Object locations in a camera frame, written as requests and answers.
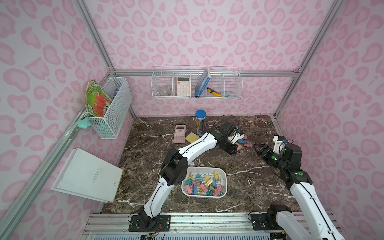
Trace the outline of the white storage tray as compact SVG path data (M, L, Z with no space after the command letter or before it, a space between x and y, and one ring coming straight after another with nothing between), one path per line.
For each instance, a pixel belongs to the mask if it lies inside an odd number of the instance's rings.
M220 199L228 191L227 174L220 168L189 167L181 188L187 197Z

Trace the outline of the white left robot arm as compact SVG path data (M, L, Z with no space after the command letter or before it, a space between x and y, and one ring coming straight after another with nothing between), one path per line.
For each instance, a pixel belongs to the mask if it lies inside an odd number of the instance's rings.
M156 217L160 215L163 204L174 187L187 177L189 164L203 153L220 147L227 154L237 153L236 142L244 137L244 131L230 122L213 128L197 141L186 147L171 148L163 161L158 176L158 185L147 203L138 210L140 227L151 231L158 225Z

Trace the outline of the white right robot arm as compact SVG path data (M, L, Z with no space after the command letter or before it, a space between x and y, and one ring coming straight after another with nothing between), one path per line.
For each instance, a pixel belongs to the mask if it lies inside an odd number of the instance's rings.
M270 205L266 213L268 227L281 228L292 240L344 240L320 202L312 179L301 169L301 148L291 143L285 143L282 150L277 147L277 152L267 144L253 148L266 164L280 171L279 178L295 197L309 230L298 222L289 207L283 205Z

